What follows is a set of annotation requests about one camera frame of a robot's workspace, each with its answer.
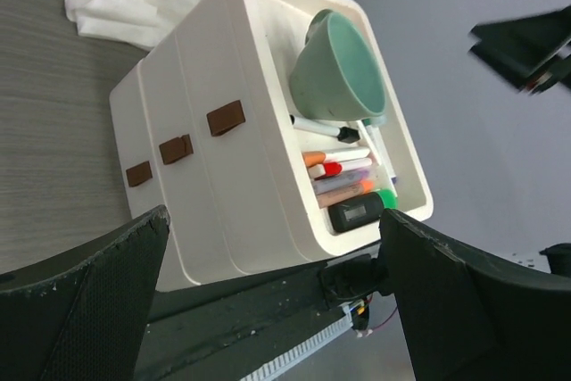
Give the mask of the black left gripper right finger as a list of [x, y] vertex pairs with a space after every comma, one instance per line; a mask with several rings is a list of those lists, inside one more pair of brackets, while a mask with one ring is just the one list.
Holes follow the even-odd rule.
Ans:
[[381, 216], [390, 284], [418, 380], [568, 380], [570, 280]]

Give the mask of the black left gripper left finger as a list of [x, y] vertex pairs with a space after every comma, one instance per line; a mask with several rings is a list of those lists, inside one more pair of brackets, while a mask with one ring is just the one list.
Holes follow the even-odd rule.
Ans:
[[130, 380], [170, 233], [159, 205], [1, 276], [3, 380]]

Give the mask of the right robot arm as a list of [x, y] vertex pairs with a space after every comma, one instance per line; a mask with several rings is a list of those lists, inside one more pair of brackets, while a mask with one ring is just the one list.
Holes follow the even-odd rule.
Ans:
[[[476, 25], [472, 53], [511, 86], [540, 93], [570, 81], [570, 11]], [[542, 272], [385, 210], [388, 270], [419, 380], [567, 380], [570, 246], [542, 251]]]

